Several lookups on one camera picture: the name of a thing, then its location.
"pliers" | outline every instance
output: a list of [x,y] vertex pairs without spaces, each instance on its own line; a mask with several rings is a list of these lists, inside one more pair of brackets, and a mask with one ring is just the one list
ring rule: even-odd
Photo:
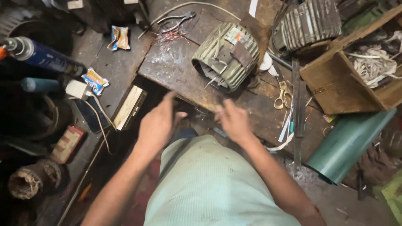
[[171,27],[171,28],[166,29],[166,30],[161,30],[162,33],[166,33],[166,32],[169,32],[169,31],[173,31],[174,29],[178,28],[181,25],[181,23],[183,23],[183,21],[188,20],[188,19],[193,18],[193,17],[195,17],[195,12],[190,11],[190,12],[184,14],[184,15],[181,15],[181,16],[168,16],[168,17],[165,17],[163,19],[160,19],[157,23],[160,24],[165,20],[180,19],[181,18],[181,20],[174,27]]

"wire scrap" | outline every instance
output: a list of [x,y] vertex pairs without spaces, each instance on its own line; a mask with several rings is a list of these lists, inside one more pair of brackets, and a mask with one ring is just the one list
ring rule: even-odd
[[189,32],[186,33],[181,33],[180,29],[174,29],[173,31],[168,31],[166,33],[163,34],[157,34],[154,33],[155,35],[157,35],[157,38],[154,39],[154,42],[161,42],[161,43],[165,43],[165,49],[166,46],[169,44],[169,42],[171,41],[175,41],[177,39],[186,39],[187,43],[190,44],[190,42],[188,41],[188,39],[185,37],[186,34],[188,34]]

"brown cardboard box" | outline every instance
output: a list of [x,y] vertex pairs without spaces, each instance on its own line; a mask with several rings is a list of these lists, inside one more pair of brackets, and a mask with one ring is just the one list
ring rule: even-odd
[[[301,69],[301,77],[326,114],[390,110],[402,102],[402,80],[394,79],[386,86],[372,90],[343,52],[345,47],[382,27],[401,12],[402,6],[398,6],[378,21],[347,37],[337,38],[327,52]],[[397,70],[395,75],[401,76],[402,70]]]

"light green shirt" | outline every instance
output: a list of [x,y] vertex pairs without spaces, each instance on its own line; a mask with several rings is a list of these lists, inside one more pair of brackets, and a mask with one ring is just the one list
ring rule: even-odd
[[161,172],[175,153],[148,202],[145,226],[300,225],[274,203],[254,168],[213,136],[175,141],[162,153]]

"wire cutter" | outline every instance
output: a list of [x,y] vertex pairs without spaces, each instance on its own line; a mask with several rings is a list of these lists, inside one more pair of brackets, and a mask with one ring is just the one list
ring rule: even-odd
[[184,15],[181,15],[181,16],[168,16],[168,17],[165,17],[165,18],[163,18],[163,19],[160,19],[157,23],[160,24],[160,23],[162,23],[162,22],[165,21],[165,20],[169,20],[169,19],[180,19],[180,18],[181,18],[181,20],[180,20],[175,26],[173,26],[173,27],[171,27],[171,28],[169,28],[169,29],[161,30],[161,31],[160,31],[160,32],[162,32],[162,33],[166,33],[166,32],[169,32],[169,31],[173,31],[174,29],[178,28],[178,27],[181,25],[181,23],[183,23],[183,21],[188,20],[188,19],[193,18],[193,17],[195,17],[195,12],[194,12],[194,11],[190,11],[190,12],[184,14]]
[[[274,102],[274,107],[276,109],[282,109],[283,104],[285,104],[285,106],[290,109],[291,104],[289,105],[289,103],[287,102],[287,98],[289,98],[290,101],[292,102],[293,95],[292,95],[292,93],[289,92],[289,89],[287,88],[287,85],[286,85],[285,80],[283,79],[281,70],[278,68],[278,66],[276,64],[272,63],[272,65],[274,66],[276,72],[278,73],[278,76],[275,76],[275,77],[278,80],[279,90],[281,91],[281,93],[279,94],[279,97]],[[281,100],[281,104],[279,104],[279,105],[276,104],[278,100]]]

